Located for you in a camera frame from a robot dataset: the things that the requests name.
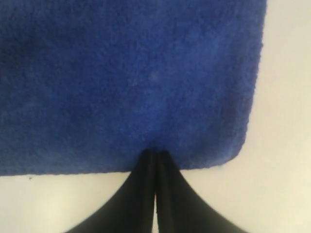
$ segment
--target white floor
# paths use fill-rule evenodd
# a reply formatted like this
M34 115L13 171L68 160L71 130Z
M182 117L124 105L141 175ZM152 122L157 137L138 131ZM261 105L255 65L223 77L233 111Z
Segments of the white floor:
M183 174L250 233L311 232L310 0L268 1L255 102L240 155L224 166ZM0 232L68 230L127 175L0 177Z

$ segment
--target blue microfiber cloth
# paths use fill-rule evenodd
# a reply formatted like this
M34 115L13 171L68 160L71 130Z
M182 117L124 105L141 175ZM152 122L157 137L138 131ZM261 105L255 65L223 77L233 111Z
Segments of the blue microfiber cloth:
M240 151L266 0L1 0L0 175Z

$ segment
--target white surface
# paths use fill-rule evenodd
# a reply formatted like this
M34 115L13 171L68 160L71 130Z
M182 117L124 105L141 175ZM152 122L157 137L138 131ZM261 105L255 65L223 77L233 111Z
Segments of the white surface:
M250 233L311 232L311 1L269 0L247 141L224 166L184 171ZM60 233L99 208L128 174L0 177L1 233Z

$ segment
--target white background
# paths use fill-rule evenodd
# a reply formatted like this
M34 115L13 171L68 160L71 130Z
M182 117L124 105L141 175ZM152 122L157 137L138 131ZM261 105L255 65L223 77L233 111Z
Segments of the white background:
M240 155L183 174L212 207L250 233L310 233L311 1L269 0L263 41ZM110 198L127 175L0 177L0 232L68 230Z

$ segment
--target blue towel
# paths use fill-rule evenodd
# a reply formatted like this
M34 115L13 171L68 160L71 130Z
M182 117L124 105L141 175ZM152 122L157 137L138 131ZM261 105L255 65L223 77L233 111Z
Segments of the blue towel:
M247 130L266 0L1 0L0 175L221 165Z

